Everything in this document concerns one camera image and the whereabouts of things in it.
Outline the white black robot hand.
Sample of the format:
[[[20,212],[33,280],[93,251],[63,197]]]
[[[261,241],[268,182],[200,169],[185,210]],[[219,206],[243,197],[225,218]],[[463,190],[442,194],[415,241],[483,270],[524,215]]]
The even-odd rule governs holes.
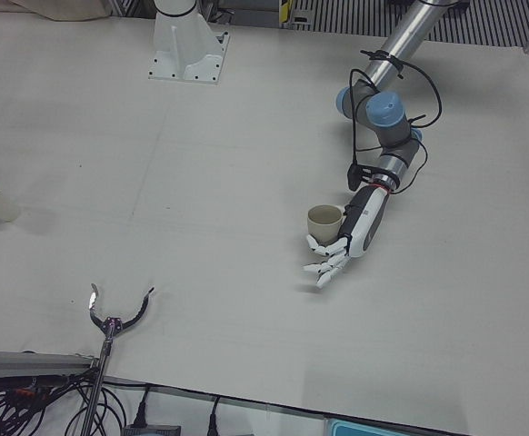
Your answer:
[[[345,266],[365,255],[382,221],[390,192],[382,185],[368,184],[359,189],[344,207],[344,220],[337,232],[337,239],[322,245],[311,234],[306,236],[310,250],[325,260],[304,267],[315,273],[315,286],[324,288]]]

